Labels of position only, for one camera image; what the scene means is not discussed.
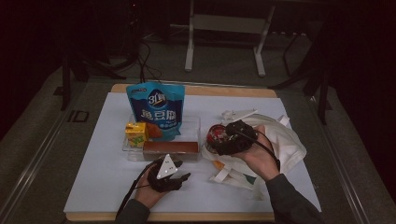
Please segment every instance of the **logo on blue bag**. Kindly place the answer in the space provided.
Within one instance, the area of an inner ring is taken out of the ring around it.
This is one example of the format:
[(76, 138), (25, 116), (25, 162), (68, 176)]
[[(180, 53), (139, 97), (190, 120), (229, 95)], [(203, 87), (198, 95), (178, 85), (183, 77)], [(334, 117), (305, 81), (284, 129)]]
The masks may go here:
[(152, 107), (160, 108), (166, 105), (166, 97), (159, 90), (152, 91), (148, 96), (148, 104)]

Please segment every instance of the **dark sleeve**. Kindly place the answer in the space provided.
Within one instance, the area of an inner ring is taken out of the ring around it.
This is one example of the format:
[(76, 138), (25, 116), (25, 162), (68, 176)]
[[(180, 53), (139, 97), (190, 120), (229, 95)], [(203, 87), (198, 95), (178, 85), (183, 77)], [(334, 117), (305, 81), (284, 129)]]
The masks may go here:
[(131, 199), (116, 217), (117, 224), (145, 224), (149, 217), (149, 209), (141, 202)]
[(283, 175), (266, 182), (278, 223), (324, 223), (318, 209)]

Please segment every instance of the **dark background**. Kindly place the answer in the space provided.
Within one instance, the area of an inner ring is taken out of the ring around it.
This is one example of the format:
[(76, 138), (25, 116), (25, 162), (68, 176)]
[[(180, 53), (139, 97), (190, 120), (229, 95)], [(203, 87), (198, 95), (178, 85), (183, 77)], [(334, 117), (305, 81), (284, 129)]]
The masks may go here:
[[(134, 43), (123, 39), (128, 20), (127, 2), (93, 2), (47, 0), (1, 3), (0, 60), (3, 72), (0, 137), (7, 133), (47, 76), (61, 65), (65, 39), (73, 40), (90, 57), (102, 61), (106, 61), (109, 52), (125, 54), (136, 48)], [(165, 38), (169, 23), (188, 24), (188, 1), (133, 2), (139, 7), (135, 13), (141, 18), (141, 25), (158, 31)], [(236, 5), (238, 2), (202, 0), (196, 1), (195, 9), (220, 15), (261, 15), (260, 11), (248, 12), (240, 4)], [(244, 3), (260, 5), (262, 1)], [(278, 7), (271, 30), (301, 32), (303, 26), (296, 20), (302, 15), (299, 14), (300, 6), (287, 3)], [(309, 8), (303, 13), (307, 18), (326, 18), (326, 8), (322, 10), (323, 7), (315, 4), (309, 6), (304, 7), (304, 10)], [(332, 69), (331, 85), (336, 88), (393, 200), (396, 199), (396, 178), (392, 174), (396, 158), (396, 135), (393, 131), (396, 125), (394, 8), (392, 3), (386, 1), (345, 1), (338, 8), (337, 17), (332, 17), (329, 33), (318, 40), (322, 49), (336, 49), (334, 55), (338, 61)], [(110, 29), (114, 35), (102, 35), (101, 29)]]

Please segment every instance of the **white table leg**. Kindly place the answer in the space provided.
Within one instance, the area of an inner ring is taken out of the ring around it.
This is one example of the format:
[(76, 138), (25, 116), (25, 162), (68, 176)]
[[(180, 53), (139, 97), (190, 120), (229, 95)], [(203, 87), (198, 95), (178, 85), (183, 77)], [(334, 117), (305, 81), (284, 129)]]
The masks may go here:
[(260, 39), (260, 43), (257, 47), (253, 48), (254, 58), (256, 60), (257, 72), (259, 74), (259, 77), (265, 76), (264, 64), (262, 62), (262, 46), (264, 45), (265, 38), (268, 35), (268, 30), (271, 25), (271, 19), (274, 15), (274, 11), (275, 11), (275, 6), (271, 6), (271, 9), (268, 13), (268, 17), (265, 20), (264, 27), (262, 28), (262, 38)]
[(192, 70), (192, 59), (194, 56), (194, 0), (190, 0), (190, 25), (189, 25), (189, 45), (187, 46), (186, 64), (184, 70), (190, 72)]

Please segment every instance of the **person's left hand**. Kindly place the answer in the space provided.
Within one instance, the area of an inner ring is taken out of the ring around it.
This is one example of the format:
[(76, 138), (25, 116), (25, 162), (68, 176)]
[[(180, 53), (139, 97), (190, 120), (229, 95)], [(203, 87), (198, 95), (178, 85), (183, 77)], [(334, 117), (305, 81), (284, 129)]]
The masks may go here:
[(136, 194), (134, 195), (134, 199), (141, 202), (143, 205), (145, 205), (148, 209), (151, 209), (167, 192), (158, 192), (155, 189), (152, 189), (151, 186), (149, 185), (148, 181), (148, 175), (149, 171), (154, 167), (156, 164), (151, 165), (147, 169), (147, 171), (142, 175), (142, 177), (139, 179), (139, 182), (137, 183), (137, 191)]

